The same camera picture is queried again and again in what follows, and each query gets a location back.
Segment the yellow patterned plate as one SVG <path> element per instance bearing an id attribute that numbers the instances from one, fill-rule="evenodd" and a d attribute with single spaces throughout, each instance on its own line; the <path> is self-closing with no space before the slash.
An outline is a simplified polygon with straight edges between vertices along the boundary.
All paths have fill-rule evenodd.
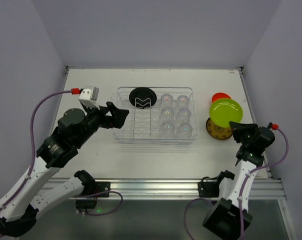
<path id="1" fill-rule="evenodd" d="M 205 126 L 209 135 L 217 140 L 227 140 L 232 137 L 231 128 L 220 127 L 216 125 L 211 118 L 208 118 Z"/>

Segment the lime green plate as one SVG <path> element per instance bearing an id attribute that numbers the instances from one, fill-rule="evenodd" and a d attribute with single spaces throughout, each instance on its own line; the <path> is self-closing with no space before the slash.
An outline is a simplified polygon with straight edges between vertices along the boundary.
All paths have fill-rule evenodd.
<path id="1" fill-rule="evenodd" d="M 243 110 L 237 101 L 230 98 L 220 98 L 211 104 L 209 117 L 217 126 L 229 128 L 229 122 L 240 123 L 242 121 Z"/>

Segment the black plate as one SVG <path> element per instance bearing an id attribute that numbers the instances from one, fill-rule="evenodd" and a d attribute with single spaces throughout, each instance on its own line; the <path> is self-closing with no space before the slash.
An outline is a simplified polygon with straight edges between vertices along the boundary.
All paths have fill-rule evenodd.
<path id="1" fill-rule="evenodd" d="M 129 94 L 129 102 L 138 109 L 151 108 L 157 101 L 156 93 L 148 87 L 137 87 Z"/>

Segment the orange plastic bowl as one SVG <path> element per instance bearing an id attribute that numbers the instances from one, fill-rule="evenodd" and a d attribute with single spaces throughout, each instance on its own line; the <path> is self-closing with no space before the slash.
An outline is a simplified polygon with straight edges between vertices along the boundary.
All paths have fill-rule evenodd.
<path id="1" fill-rule="evenodd" d="M 226 94 L 226 93 L 223 93 L 223 92 L 217 92 L 217 93 L 215 93 L 213 96 L 212 96 L 212 98 L 211 98 L 211 102 L 213 103 L 213 102 L 215 102 L 215 101 L 217 101 L 217 100 L 219 100 L 219 99 L 225 99 L 225 98 L 227 98 L 227 99 L 231 99 L 231 97 L 228 95 L 228 94 Z"/>

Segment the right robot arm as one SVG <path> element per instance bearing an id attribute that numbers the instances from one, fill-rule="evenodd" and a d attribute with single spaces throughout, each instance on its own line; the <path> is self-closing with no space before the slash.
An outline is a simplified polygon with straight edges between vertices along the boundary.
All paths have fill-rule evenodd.
<path id="1" fill-rule="evenodd" d="M 235 172 L 224 171 L 218 176 L 218 199 L 213 203 L 203 226 L 222 240 L 239 239 L 252 221 L 248 213 L 249 193 L 264 163 L 263 153 L 275 141 L 267 127 L 254 123 L 229 123 L 234 140 L 240 144 L 236 153 Z"/>

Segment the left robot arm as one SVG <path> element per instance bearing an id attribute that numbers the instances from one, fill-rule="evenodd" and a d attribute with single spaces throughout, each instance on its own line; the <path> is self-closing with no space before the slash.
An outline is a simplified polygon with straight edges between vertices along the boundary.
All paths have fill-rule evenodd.
<path id="1" fill-rule="evenodd" d="M 52 135 L 36 152 L 36 157 L 16 185 L 0 199 L 0 235 L 20 237 L 47 211 L 72 197 L 96 197 L 94 178 L 85 170 L 43 194 L 48 180 L 78 154 L 78 150 L 99 128 L 120 129 L 129 111 L 112 102 L 106 106 L 69 109 L 58 120 Z"/>

